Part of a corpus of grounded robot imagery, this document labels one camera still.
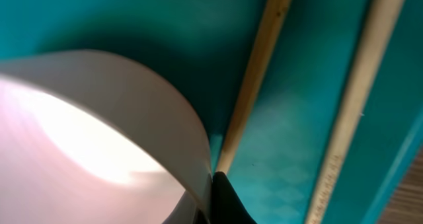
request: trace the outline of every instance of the beige wooden stick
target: beige wooden stick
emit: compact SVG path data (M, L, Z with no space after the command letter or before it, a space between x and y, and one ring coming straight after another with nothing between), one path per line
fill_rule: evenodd
M226 173L235 157L290 3L291 0L267 0L231 122L223 142L217 171Z
M321 223L404 0L372 0L306 224Z

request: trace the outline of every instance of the wooden floor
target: wooden floor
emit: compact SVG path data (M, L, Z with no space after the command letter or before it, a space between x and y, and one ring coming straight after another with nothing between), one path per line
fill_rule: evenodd
M423 223L423 149L392 195L378 224Z

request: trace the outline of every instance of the wooden dowel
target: wooden dowel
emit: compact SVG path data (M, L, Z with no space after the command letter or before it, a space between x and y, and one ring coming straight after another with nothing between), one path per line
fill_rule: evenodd
M291 0L267 0L243 83L221 150L217 171L227 173L254 106Z
M305 224L321 223L404 0L372 0Z

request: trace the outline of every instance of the teal surface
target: teal surface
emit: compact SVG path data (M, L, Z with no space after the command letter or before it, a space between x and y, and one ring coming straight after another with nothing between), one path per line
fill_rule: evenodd
M406 0L324 224L375 223L423 142L422 0Z
M106 50L146 64L193 105L213 160L266 0L0 0L0 59Z
M292 2L229 171L258 223L303 223L367 2Z

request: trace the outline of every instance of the brown wooden stick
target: brown wooden stick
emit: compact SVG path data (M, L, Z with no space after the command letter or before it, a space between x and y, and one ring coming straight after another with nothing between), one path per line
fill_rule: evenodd
M315 187L306 224L319 224L334 190L367 96L404 0L372 0L352 71Z
M267 0L241 90L223 142L217 171L227 173L235 157L290 3L291 0Z

